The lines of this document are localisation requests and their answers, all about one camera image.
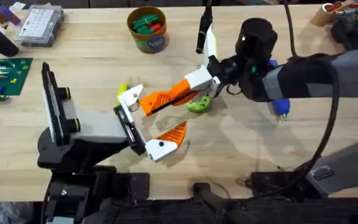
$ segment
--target red marker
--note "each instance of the red marker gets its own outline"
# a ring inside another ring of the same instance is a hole
[[[153,24],[153,25],[149,26],[149,29],[152,29],[154,32],[159,31],[161,28],[162,28],[162,26],[159,23],[156,23],[156,24]]]

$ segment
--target circuit board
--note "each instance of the circuit board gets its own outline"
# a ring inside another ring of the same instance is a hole
[[[30,70],[32,58],[0,59],[0,85],[5,87],[3,95],[17,96],[22,91]]]

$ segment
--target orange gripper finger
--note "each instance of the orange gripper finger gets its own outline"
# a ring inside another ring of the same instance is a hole
[[[174,127],[173,129],[169,130],[168,132],[162,134],[160,137],[156,139],[175,142],[179,147],[185,138],[185,134],[186,134],[186,121]]]
[[[158,91],[143,97],[139,100],[139,104],[143,108],[146,116],[150,116],[153,114],[152,111],[154,109],[169,103],[174,99],[187,95],[183,99],[172,104],[172,106],[178,106],[189,102],[196,94],[197,91],[190,90],[189,83],[184,79],[180,83],[176,84],[170,91]]]

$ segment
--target wooden table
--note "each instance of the wooden table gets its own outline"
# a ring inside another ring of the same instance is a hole
[[[291,6],[299,55],[342,50],[328,30],[309,24],[318,6]],[[0,103],[0,201],[42,200],[50,172],[37,167],[37,140],[47,127],[42,100],[41,64],[48,62],[60,86],[69,86],[76,106],[113,113],[121,83],[142,83],[145,92],[167,90],[202,63],[195,53],[202,7],[162,8],[168,19],[170,44],[148,55],[135,46],[126,17],[132,9],[67,9],[67,18],[52,48],[21,48],[18,57],[34,58],[21,96]],[[283,6],[214,7],[218,58],[234,54],[240,25],[263,17],[278,34],[273,59],[290,56],[288,24]],[[9,29],[7,36],[14,38]],[[236,184],[255,170],[296,167],[316,149],[325,128],[330,99],[291,101],[287,122],[277,122],[266,103],[222,93],[205,114],[169,107],[154,118],[135,118],[140,127],[157,134],[179,119],[188,120],[185,142],[177,153],[154,163],[130,149],[110,157],[104,165],[121,172],[149,172],[150,198],[187,198],[193,182],[212,183],[223,197],[249,197]],[[358,141],[358,99],[341,99],[336,126],[325,154]],[[358,189],[337,194],[358,196]]]

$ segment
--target black cable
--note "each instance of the black cable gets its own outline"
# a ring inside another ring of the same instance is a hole
[[[47,204],[47,200],[48,200],[48,197],[49,197],[48,192],[49,192],[49,188],[50,188],[51,183],[52,183],[52,177],[49,180],[49,183],[48,183],[48,186],[47,186],[47,191],[45,192],[44,200],[42,201],[41,213],[40,213],[40,224],[46,223],[46,218],[44,218],[45,206]]]
[[[238,95],[238,94],[241,93],[241,91],[238,91],[237,93],[233,93],[232,91],[230,91],[230,86],[232,86],[232,85],[231,85],[231,84],[228,84],[228,85],[226,86],[226,92],[227,92],[228,94],[233,95],[233,96],[236,96],[236,95]]]
[[[337,114],[337,110],[338,110],[338,105],[339,105],[339,78],[338,78],[336,71],[334,71],[331,67],[329,67],[329,73],[333,79],[333,98],[332,98],[333,100],[331,103],[331,111],[329,112],[328,123],[327,123],[326,129],[324,131],[323,138],[321,139],[321,142],[320,142],[319,146],[317,147],[316,152],[313,154],[313,157],[311,158],[311,160],[309,162],[307,162],[306,168],[303,170],[303,173],[301,175],[299,175],[295,180],[290,182],[287,186],[285,186],[281,189],[267,192],[265,194],[257,195],[257,196],[251,197],[251,198],[247,198],[244,200],[244,202],[248,202],[250,200],[254,200],[257,198],[261,198],[261,197],[268,197],[271,195],[275,195],[275,194],[281,193],[283,191],[286,191],[286,190],[292,188],[294,185],[299,183],[299,181],[301,181],[308,175],[310,170],[316,164],[316,161],[321,157],[321,153],[324,151],[324,148],[326,147],[329,137],[331,135],[331,132],[333,131],[335,120],[336,120],[336,114]]]
[[[285,14],[287,15],[288,27],[290,28],[291,53],[292,53],[293,57],[297,58],[299,56],[298,56],[298,54],[296,54],[296,51],[295,51],[295,41],[294,41],[294,37],[293,37],[292,18],[291,18],[290,7],[288,6],[287,0],[284,0],[284,8],[285,8]]]
[[[111,224],[114,224],[114,223],[116,222],[116,219],[117,219],[118,215],[120,214],[121,209],[124,207],[124,204],[125,204],[125,202],[123,202],[123,203],[121,204],[121,206],[118,207],[118,210],[117,210],[117,212],[116,212],[116,215],[114,216],[114,219],[112,220],[112,223],[111,223]]]
[[[295,46],[294,46],[294,40],[293,40],[292,19],[291,19],[291,14],[290,14],[290,10],[289,10],[287,1],[284,1],[284,7],[285,7],[285,12],[287,14],[288,25],[290,27],[291,52],[294,57],[298,57],[298,55],[295,52]],[[337,114],[337,110],[338,110],[338,105],[339,105],[339,78],[338,78],[337,72],[327,62],[321,62],[321,63],[324,63],[324,66],[326,66],[329,69],[329,74],[331,75],[331,78],[333,81],[333,97],[332,97],[332,103],[331,103],[331,110],[329,112],[328,123],[327,123],[326,129],[324,131],[323,137],[321,138],[320,144],[317,147],[316,152],[313,154],[313,157],[311,158],[311,160],[309,162],[307,162],[306,168],[303,170],[302,174],[299,175],[295,180],[291,181],[289,184],[287,184],[286,186],[284,186],[280,189],[273,190],[271,192],[267,192],[264,194],[260,194],[260,195],[257,195],[257,196],[251,197],[251,198],[247,198],[243,202],[248,202],[251,200],[255,200],[257,198],[272,196],[272,195],[279,194],[281,192],[284,192],[284,191],[292,188],[297,183],[299,183],[299,181],[303,180],[308,175],[310,170],[316,164],[317,160],[321,157],[321,153],[323,153],[324,148],[326,147],[329,137],[331,136],[331,133],[333,131],[333,128],[335,125],[335,120],[336,120],[336,114]]]

